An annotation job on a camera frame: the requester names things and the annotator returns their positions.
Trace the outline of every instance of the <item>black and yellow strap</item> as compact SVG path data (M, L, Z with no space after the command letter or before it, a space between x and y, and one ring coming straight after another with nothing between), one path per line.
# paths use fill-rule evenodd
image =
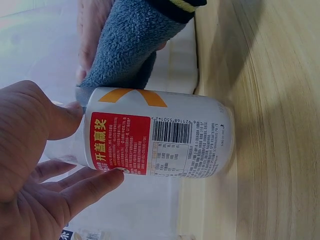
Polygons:
M168 18L186 24L195 15L197 7L207 4L207 0L146 0L151 6Z

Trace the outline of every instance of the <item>wooden surface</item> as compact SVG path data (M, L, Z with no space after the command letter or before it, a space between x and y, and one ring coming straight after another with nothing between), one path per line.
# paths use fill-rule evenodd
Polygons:
M197 93L233 108L235 156L184 180L179 230L197 240L320 239L320 2L208 0Z

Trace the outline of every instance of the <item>barcode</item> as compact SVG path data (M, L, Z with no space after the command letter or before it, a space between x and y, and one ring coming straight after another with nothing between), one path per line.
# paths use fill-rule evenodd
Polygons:
M85 240L99 240L100 236L100 233L88 233Z
M152 140L156 142L190 144L192 123L154 121Z

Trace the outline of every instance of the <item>red label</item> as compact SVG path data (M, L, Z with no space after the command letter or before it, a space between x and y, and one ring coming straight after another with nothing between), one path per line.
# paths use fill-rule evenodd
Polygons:
M96 169L146 175L150 117L93 112L90 151Z

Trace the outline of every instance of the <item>hand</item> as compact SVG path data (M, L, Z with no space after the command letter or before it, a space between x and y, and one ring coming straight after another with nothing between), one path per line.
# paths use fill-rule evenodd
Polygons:
M3 239L57 240L80 211L117 188L124 175L83 168L59 181L43 181L74 166L37 165L47 140L72 135L82 108L54 105L31 81L0 89L0 235Z
M101 32L115 0L78 0L77 31L80 37L79 62L76 71L79 83L83 81L94 62ZM161 44L157 50L166 46Z

